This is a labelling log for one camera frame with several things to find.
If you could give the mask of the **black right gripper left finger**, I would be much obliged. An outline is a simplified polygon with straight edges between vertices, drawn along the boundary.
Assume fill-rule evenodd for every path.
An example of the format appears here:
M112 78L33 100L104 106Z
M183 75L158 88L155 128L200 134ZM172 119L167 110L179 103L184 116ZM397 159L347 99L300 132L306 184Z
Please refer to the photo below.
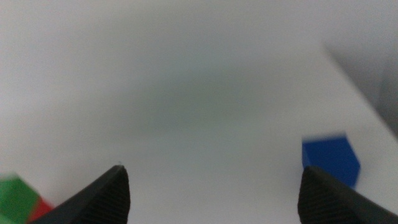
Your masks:
M126 224L130 207L127 170L117 165L32 223Z

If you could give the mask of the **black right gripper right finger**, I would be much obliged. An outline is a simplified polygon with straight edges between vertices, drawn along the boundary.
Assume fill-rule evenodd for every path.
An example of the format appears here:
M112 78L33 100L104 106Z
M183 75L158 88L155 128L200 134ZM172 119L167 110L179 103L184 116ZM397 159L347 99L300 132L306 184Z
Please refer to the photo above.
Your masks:
M396 214L317 166L304 168L297 209L301 223L397 224Z

